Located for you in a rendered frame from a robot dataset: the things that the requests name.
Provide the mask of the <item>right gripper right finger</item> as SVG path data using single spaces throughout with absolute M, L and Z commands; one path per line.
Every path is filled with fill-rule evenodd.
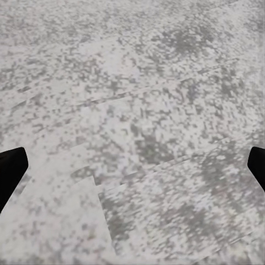
M 247 166 L 265 191 L 265 149 L 253 147 Z

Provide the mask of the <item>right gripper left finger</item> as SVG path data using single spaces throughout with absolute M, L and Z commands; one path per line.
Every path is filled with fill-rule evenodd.
M 24 147 L 0 153 L 0 213 L 28 167 Z

